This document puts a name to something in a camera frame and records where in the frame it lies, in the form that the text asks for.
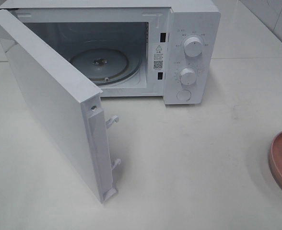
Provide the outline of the white microwave door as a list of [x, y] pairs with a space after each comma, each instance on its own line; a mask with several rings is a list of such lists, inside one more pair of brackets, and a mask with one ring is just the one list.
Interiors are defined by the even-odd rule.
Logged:
[[8, 10], [0, 10], [0, 42], [23, 98], [100, 202], [116, 193], [101, 89]]

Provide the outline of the white round knob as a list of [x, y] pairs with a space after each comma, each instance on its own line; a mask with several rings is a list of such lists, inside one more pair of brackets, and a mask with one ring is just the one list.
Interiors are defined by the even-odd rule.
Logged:
[[194, 58], [202, 53], [204, 42], [199, 35], [193, 34], [184, 40], [183, 46], [185, 54]]
[[197, 74], [194, 69], [184, 68], [180, 71], [179, 78], [183, 85], [192, 85], [197, 80]]

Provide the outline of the white microwave oven body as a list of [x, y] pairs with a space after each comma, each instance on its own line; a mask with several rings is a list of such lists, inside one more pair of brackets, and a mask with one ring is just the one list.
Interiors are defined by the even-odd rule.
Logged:
[[[161, 96], [165, 104], [202, 100], [221, 17], [210, 0], [7, 0], [0, 10], [8, 10], [69, 63], [97, 48], [139, 55], [140, 68], [129, 78], [94, 83], [100, 98]], [[196, 57], [184, 52], [183, 42], [191, 35], [204, 42]], [[194, 84], [180, 82], [184, 68], [196, 72]], [[189, 101], [177, 99], [181, 90], [191, 92]]]

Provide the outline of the round white door button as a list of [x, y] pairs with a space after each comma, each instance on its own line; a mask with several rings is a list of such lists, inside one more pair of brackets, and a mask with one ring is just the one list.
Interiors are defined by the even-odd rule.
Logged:
[[187, 102], [191, 99], [191, 92], [189, 90], [181, 90], [176, 97], [179, 101]]

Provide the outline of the glass microwave turntable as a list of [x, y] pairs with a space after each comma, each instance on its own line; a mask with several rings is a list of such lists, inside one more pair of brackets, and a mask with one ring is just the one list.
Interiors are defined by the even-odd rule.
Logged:
[[97, 48], [81, 52], [70, 63], [96, 85], [108, 85], [125, 80], [137, 72], [141, 57], [116, 49]]

